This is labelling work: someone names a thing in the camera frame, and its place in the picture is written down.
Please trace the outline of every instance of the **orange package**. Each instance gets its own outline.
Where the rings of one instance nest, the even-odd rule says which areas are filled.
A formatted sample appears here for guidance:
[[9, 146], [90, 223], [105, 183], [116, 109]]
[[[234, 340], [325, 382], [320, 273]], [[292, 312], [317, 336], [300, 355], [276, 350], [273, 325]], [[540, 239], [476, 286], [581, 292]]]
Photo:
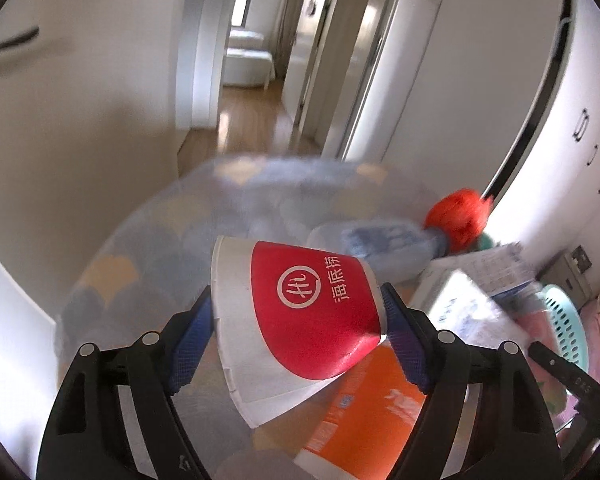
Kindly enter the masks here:
[[424, 399], [407, 382], [385, 342], [347, 373], [326, 416], [294, 461], [318, 480], [384, 480]]

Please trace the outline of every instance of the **red pom-pom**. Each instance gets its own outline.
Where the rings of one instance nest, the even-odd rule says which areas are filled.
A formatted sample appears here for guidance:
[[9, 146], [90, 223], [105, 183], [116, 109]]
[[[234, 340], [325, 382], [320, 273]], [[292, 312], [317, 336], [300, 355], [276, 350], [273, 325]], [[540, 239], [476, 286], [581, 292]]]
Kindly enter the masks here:
[[483, 200], [473, 189], [460, 189], [431, 208], [424, 227], [442, 229], [452, 253], [468, 248], [487, 227], [492, 198]]

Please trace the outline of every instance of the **red and white paper cup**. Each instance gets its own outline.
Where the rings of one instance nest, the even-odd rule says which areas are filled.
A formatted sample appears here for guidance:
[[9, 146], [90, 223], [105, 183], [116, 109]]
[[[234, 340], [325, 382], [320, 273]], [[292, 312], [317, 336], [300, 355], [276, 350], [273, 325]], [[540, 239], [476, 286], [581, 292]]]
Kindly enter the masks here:
[[386, 336], [376, 278], [352, 256], [221, 236], [211, 295], [224, 376], [252, 428], [311, 397]]

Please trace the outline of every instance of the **window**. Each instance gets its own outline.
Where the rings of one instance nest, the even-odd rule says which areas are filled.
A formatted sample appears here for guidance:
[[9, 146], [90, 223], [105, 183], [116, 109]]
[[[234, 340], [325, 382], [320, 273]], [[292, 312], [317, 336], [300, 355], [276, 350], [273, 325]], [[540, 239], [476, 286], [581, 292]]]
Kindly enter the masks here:
[[234, 13], [231, 15], [232, 27], [244, 27], [251, 0], [235, 0]]

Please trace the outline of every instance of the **hallway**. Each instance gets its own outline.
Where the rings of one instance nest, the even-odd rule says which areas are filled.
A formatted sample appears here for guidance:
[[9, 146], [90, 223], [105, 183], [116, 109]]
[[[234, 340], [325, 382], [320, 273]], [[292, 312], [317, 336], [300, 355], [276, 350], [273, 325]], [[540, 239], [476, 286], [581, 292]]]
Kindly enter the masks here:
[[218, 128], [192, 129], [178, 152], [180, 176], [218, 155], [266, 153], [319, 155], [319, 147], [300, 137], [282, 101], [283, 80], [268, 89], [222, 88]]

